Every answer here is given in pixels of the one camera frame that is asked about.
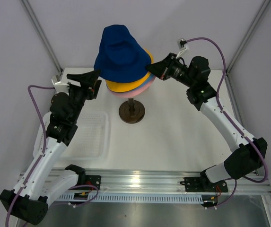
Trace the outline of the light blue bucket hat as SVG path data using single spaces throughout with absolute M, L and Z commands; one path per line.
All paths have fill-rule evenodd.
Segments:
M 149 77 L 138 88 L 145 86 L 146 84 L 153 81 L 154 79 L 155 79 L 155 76 L 153 74 L 150 74 Z

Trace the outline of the pink bucket hat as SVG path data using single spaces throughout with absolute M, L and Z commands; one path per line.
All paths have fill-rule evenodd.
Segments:
M 145 90 L 147 90 L 152 85 L 153 82 L 154 82 L 154 80 L 151 81 L 151 82 L 149 82 L 148 84 L 146 84 L 143 87 L 135 88 L 135 89 L 127 91 L 127 92 L 114 92 L 114 91 L 111 91 L 108 87 L 107 87 L 107 90 L 112 95 L 120 97 L 120 98 L 134 98 L 135 96 L 138 96 L 139 94 L 141 94 L 142 92 L 144 92 Z

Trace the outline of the yellow hat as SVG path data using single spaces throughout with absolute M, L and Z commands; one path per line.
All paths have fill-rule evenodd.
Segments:
M 153 55 L 145 48 L 112 47 L 105 50 L 109 63 L 103 79 L 114 92 L 127 92 L 139 87 L 151 74 L 145 65 L 153 63 Z

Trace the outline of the dark blue hat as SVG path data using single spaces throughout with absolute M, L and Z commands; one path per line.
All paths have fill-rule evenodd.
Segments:
M 116 83 L 132 83 L 147 74 L 152 63 L 149 54 L 138 44 L 125 25 L 104 28 L 94 69 L 100 76 Z

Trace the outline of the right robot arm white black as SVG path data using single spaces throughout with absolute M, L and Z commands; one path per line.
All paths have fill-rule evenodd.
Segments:
M 223 163 L 201 172 L 199 184 L 203 190 L 210 191 L 220 181 L 238 180 L 265 166 L 267 142 L 264 138 L 258 139 L 249 133 L 224 110 L 216 90 L 208 82 L 208 59 L 195 56 L 190 65 L 186 66 L 182 58 L 170 53 L 162 61 L 145 68 L 160 80 L 173 78 L 187 86 L 189 102 L 213 123 L 232 152 Z

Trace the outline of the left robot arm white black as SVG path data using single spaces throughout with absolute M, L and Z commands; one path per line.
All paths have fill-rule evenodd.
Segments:
M 44 184 L 78 129 L 77 120 L 85 101 L 97 97 L 102 83 L 100 73 L 100 70 L 94 70 L 68 74 L 67 79 L 77 82 L 77 85 L 63 83 L 58 76 L 52 78 L 53 86 L 50 89 L 55 90 L 55 94 L 51 98 L 51 115 L 47 126 L 40 112 L 37 112 L 43 131 L 43 146 L 13 189 L 3 190 L 0 194 L 0 201 L 7 211 L 5 226 L 9 226 L 11 216 L 37 225 L 51 205 L 67 190 L 85 187 L 86 171 L 76 165 L 66 167 L 48 187 L 44 188 Z

